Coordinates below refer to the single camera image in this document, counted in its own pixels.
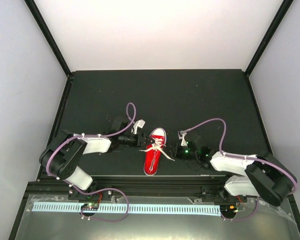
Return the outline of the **white shoelace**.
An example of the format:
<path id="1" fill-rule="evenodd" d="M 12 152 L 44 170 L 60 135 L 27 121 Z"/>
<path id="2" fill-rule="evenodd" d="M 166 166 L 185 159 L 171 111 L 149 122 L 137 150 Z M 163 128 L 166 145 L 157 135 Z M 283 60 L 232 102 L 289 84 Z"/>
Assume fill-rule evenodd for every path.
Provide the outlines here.
<path id="1" fill-rule="evenodd" d="M 151 144 L 151 147 L 145 150 L 140 150 L 140 152 L 146 152 L 146 153 L 149 151 L 161 152 L 167 159 L 175 161 L 170 156 L 168 156 L 162 149 L 162 147 L 166 146 L 165 138 L 154 136 L 151 137 L 151 139 L 154 140 L 154 143 Z"/>

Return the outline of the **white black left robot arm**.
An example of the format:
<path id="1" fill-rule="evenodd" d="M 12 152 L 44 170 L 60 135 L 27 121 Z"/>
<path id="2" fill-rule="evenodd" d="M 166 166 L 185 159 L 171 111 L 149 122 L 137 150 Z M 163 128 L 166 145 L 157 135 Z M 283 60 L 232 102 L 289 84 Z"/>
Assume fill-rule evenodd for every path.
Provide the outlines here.
<path id="1" fill-rule="evenodd" d="M 39 163 L 49 170 L 53 177 L 79 188 L 79 193 L 87 200 L 93 199 L 98 188 L 93 178 L 79 167 L 83 155 L 110 153 L 119 145 L 144 148 L 155 141 L 144 131 L 144 120 L 131 122 L 125 117 L 117 117 L 104 134 L 75 134 L 61 131 L 39 157 Z"/>

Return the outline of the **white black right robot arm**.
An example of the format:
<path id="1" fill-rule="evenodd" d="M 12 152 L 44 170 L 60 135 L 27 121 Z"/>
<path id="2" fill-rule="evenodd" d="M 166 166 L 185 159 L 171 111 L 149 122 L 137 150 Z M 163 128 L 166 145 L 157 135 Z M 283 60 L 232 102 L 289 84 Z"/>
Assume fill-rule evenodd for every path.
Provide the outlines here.
<path id="1" fill-rule="evenodd" d="M 218 187 L 218 198 L 224 202 L 236 196 L 259 197 L 273 206 L 296 190 L 296 177 L 271 153 L 244 155 L 215 150 L 205 145 L 196 133 L 180 132 L 179 140 L 167 146 L 163 130 L 150 135 L 145 149 L 144 173 L 153 176 L 161 156 L 169 160 L 195 161 L 203 169 L 229 174 L 224 185 Z"/>

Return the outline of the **red canvas sneaker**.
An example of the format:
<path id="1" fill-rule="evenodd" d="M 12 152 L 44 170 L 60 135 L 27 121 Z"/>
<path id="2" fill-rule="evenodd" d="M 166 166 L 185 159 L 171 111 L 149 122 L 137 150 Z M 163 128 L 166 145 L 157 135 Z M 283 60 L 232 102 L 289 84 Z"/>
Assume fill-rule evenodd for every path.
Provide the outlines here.
<path id="1" fill-rule="evenodd" d="M 165 138 L 165 143 L 167 140 L 166 131 L 163 128 L 156 128 L 150 134 L 150 137 L 157 136 L 158 138 Z M 157 173 L 159 161 L 162 153 L 159 151 L 148 151 L 145 153 L 145 162 L 143 166 L 144 173 L 147 176 L 153 176 Z"/>

